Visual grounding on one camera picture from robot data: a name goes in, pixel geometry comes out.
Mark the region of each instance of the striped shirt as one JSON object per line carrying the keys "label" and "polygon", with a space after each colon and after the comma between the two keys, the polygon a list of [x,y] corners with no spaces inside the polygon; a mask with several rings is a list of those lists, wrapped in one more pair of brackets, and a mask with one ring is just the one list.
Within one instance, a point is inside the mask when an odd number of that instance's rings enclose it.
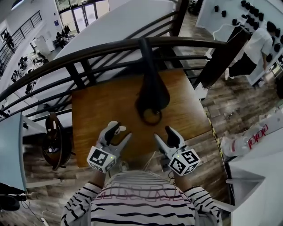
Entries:
{"label": "striped shirt", "polygon": [[201,187],[185,192],[157,174],[127,171],[104,188],[87,183],[64,207],[62,226],[97,225],[221,226],[209,193]]}

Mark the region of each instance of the sleeve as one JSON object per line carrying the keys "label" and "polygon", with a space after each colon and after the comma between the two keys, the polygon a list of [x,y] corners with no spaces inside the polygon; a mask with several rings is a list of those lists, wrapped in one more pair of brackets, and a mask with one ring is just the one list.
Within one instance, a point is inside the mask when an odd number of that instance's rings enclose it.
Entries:
{"label": "sleeve", "polygon": [[90,225],[91,202],[101,191],[101,187],[87,183],[66,203],[61,218],[61,226]]}
{"label": "sleeve", "polygon": [[270,50],[272,48],[272,39],[268,39],[265,41],[264,46],[262,47],[261,51],[265,54],[268,55],[270,53]]}
{"label": "sleeve", "polygon": [[211,219],[210,222],[214,222],[212,225],[222,226],[220,210],[206,190],[201,187],[193,187],[186,190],[184,194],[190,199],[200,218],[208,216]]}

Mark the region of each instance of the black pants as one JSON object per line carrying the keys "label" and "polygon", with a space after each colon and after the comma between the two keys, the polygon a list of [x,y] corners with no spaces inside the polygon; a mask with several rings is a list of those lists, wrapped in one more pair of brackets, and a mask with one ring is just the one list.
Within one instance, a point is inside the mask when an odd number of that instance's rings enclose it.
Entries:
{"label": "black pants", "polygon": [[256,68],[256,64],[244,53],[243,57],[229,68],[230,77],[238,75],[250,75]]}

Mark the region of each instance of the wooden tabletop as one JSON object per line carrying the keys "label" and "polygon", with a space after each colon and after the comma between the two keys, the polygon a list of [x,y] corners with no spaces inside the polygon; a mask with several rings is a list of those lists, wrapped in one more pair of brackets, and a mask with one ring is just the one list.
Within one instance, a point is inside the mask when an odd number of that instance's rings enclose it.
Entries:
{"label": "wooden tabletop", "polygon": [[110,121],[121,122],[126,132],[133,133],[122,152],[124,160],[157,150],[153,134],[167,140],[166,125],[176,129],[185,140],[210,130],[203,107],[184,72],[167,70],[160,75],[170,93],[170,103],[162,110],[162,120],[156,126],[144,124],[134,106],[142,85],[141,75],[108,81],[72,94],[73,138],[79,167],[88,165],[88,153]]}

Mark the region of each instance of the glass door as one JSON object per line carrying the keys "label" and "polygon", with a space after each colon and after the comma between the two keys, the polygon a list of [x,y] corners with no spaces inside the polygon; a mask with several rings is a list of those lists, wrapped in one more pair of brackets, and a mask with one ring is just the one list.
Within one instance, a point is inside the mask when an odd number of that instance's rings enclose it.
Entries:
{"label": "glass door", "polygon": [[74,16],[75,16],[76,23],[78,25],[79,32],[81,32],[87,26],[85,18],[84,18],[83,8],[79,7],[79,8],[74,9]]}
{"label": "glass door", "polygon": [[96,14],[94,11],[94,4],[84,6],[85,15],[88,21],[88,25],[96,20]]}

